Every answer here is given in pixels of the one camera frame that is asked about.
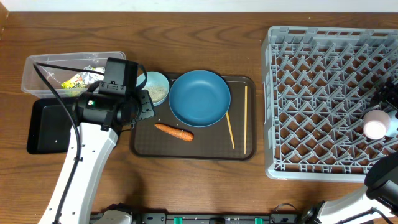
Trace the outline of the pink cup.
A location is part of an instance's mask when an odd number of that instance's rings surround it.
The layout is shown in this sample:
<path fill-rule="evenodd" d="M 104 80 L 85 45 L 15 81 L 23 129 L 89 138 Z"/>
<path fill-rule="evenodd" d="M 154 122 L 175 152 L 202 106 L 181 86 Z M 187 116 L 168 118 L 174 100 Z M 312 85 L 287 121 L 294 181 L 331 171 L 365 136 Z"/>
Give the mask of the pink cup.
<path fill-rule="evenodd" d="M 363 132 L 370 139 L 383 138 L 390 126 L 389 115 L 381 110 L 372 110 L 364 115 Z"/>

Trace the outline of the light blue cup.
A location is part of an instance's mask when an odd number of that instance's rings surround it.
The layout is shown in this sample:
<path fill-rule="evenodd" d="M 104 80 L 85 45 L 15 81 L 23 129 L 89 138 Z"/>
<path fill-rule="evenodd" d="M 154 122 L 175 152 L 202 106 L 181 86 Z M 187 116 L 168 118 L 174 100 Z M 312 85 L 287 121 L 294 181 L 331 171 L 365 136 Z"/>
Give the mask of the light blue cup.
<path fill-rule="evenodd" d="M 389 123 L 389 128 L 386 132 L 386 136 L 393 138 L 393 137 L 397 136 L 397 133 L 398 133 L 397 111 L 388 112 L 388 115 L 390 118 L 390 123 Z"/>

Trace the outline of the white tissue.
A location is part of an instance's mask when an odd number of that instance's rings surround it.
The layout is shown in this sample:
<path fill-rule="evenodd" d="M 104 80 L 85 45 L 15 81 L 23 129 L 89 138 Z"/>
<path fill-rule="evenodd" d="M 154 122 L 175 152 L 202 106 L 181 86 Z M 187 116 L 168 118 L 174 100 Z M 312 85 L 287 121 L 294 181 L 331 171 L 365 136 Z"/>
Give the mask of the white tissue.
<path fill-rule="evenodd" d="M 85 85 L 90 85 L 96 81 L 102 81 L 104 78 L 105 68 L 104 67 L 92 67 L 91 65 L 85 67 L 85 70 L 92 70 L 92 72 L 82 72 L 80 76 Z"/>

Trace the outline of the yellow snack wrapper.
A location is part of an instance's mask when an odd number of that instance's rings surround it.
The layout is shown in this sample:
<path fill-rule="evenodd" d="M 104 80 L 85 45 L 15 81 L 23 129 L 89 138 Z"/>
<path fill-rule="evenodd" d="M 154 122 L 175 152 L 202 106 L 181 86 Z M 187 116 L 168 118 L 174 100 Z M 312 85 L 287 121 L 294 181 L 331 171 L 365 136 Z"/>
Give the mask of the yellow snack wrapper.
<path fill-rule="evenodd" d="M 76 74 L 71 79 L 63 82 L 61 87 L 63 89 L 77 89 L 86 87 L 86 84 L 84 83 L 82 77 L 79 74 Z"/>

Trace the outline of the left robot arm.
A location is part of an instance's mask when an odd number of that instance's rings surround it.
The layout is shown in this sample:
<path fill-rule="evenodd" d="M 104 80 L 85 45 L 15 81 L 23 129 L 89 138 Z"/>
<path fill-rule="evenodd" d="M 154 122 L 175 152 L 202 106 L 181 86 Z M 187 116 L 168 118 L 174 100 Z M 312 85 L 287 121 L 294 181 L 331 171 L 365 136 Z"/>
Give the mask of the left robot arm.
<path fill-rule="evenodd" d="M 84 92 L 73 107 L 67 156 L 41 223 L 88 223 L 98 184 L 123 126 L 154 115 L 147 90 L 130 97 Z"/>

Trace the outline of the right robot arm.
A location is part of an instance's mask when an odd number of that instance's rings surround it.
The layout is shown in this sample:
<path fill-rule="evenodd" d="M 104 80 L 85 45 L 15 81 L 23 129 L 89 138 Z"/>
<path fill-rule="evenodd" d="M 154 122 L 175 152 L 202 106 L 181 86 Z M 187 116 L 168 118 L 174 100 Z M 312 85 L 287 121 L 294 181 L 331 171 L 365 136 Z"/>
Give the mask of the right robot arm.
<path fill-rule="evenodd" d="M 397 136 L 397 82 L 387 81 L 371 98 L 363 116 L 366 137 Z M 322 201 L 297 223 L 366 223 L 397 216 L 397 153 L 379 159 L 365 176 L 364 187 L 334 201 Z"/>

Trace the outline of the grey dishwasher rack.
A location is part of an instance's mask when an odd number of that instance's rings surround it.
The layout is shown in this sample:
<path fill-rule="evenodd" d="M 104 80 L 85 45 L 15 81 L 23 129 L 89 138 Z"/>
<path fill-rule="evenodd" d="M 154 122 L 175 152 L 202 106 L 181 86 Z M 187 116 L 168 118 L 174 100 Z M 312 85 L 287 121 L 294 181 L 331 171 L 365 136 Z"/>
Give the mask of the grey dishwasher rack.
<path fill-rule="evenodd" d="M 397 138 L 363 133 L 397 81 L 397 31 L 273 26 L 262 44 L 265 172 L 271 179 L 362 182 Z"/>

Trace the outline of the light blue small bowl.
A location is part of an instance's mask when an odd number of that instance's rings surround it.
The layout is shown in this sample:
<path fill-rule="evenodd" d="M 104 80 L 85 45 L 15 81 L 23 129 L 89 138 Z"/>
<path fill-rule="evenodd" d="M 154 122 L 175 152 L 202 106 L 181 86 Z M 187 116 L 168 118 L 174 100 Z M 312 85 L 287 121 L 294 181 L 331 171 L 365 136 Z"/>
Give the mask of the light blue small bowl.
<path fill-rule="evenodd" d="M 170 83 L 168 78 L 162 73 L 147 72 L 147 81 L 143 89 L 149 92 L 153 105 L 158 106 L 166 100 Z"/>

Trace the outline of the orange carrot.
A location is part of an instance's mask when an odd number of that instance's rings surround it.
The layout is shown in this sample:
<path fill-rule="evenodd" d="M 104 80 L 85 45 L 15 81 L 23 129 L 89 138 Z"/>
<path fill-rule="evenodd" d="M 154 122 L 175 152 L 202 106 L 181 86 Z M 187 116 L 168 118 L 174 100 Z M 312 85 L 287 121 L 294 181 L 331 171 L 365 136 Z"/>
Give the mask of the orange carrot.
<path fill-rule="evenodd" d="M 157 123 L 155 127 L 173 137 L 179 138 L 183 141 L 191 142 L 193 141 L 194 135 L 182 129 L 173 128 L 171 126 L 167 126 L 165 124 Z"/>

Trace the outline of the dark blue plate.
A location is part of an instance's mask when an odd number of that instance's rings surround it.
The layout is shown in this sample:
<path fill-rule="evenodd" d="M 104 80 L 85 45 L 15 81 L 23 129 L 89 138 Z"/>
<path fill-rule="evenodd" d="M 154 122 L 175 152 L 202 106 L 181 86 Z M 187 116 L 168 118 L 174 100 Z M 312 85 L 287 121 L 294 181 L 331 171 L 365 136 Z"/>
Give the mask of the dark blue plate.
<path fill-rule="evenodd" d="M 229 110 L 231 91 L 218 74 L 193 70 L 178 77 L 169 92 L 169 106 L 182 123 L 204 128 L 219 122 Z"/>

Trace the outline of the short wooden chopstick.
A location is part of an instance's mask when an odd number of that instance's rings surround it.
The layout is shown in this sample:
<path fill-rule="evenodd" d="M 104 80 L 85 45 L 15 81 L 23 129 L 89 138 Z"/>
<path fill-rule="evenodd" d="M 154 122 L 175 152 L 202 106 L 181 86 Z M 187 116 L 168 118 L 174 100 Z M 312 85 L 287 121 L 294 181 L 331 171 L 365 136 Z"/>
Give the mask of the short wooden chopstick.
<path fill-rule="evenodd" d="M 232 127 L 231 127 L 231 120 L 230 120 L 228 111 L 226 112 L 226 119 L 227 119 L 227 124 L 228 124 L 229 135 L 230 135 L 230 138 L 231 138 L 232 147 L 233 147 L 233 149 L 235 149 L 233 131 L 232 131 Z"/>

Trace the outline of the clear plastic bin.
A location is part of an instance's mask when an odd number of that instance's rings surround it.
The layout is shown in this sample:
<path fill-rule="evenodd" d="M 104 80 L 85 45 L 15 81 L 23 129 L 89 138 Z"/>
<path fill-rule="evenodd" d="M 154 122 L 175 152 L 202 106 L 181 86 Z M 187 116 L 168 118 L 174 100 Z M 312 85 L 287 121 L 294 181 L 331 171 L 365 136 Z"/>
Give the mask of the clear plastic bin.
<path fill-rule="evenodd" d="M 53 98 L 53 93 L 38 76 L 34 69 L 34 63 L 46 63 L 62 67 L 88 69 L 94 68 L 97 71 L 103 71 L 108 58 L 125 59 L 124 52 L 78 52 L 62 54 L 44 54 L 31 55 L 26 58 L 24 72 L 22 76 L 21 90 L 24 93 L 30 93 L 38 98 Z M 44 78 L 56 89 L 61 97 L 74 97 L 87 90 L 87 87 L 74 89 L 64 89 L 62 83 L 68 81 L 77 75 L 77 72 L 59 70 L 50 67 L 39 67 Z"/>

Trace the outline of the black rectangular bin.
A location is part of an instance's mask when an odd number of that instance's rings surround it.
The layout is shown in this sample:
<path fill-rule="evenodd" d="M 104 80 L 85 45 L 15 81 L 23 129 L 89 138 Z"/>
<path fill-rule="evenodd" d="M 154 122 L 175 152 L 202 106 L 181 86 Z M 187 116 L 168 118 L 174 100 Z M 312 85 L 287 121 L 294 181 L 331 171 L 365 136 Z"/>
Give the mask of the black rectangular bin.
<path fill-rule="evenodd" d="M 27 152 L 53 154 L 68 151 L 72 122 L 55 98 L 37 100 L 32 107 Z"/>

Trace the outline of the long wooden chopstick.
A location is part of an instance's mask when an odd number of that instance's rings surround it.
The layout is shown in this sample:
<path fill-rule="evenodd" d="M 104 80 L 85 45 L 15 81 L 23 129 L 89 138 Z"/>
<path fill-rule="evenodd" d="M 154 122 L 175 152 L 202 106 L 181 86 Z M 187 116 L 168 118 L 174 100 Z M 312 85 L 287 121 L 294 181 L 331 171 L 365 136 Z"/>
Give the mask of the long wooden chopstick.
<path fill-rule="evenodd" d="M 247 153 L 248 86 L 244 87 L 244 155 Z"/>

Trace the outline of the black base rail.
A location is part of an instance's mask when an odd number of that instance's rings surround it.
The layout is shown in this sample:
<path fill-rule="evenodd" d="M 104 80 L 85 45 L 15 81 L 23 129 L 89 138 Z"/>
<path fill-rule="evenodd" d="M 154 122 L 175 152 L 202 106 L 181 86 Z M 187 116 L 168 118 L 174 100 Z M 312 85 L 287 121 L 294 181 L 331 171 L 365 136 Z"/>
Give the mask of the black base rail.
<path fill-rule="evenodd" d="M 112 204 L 90 215 L 90 223 L 131 224 L 267 224 L 297 223 L 296 213 L 169 213 L 166 209 L 140 209 L 123 203 Z"/>

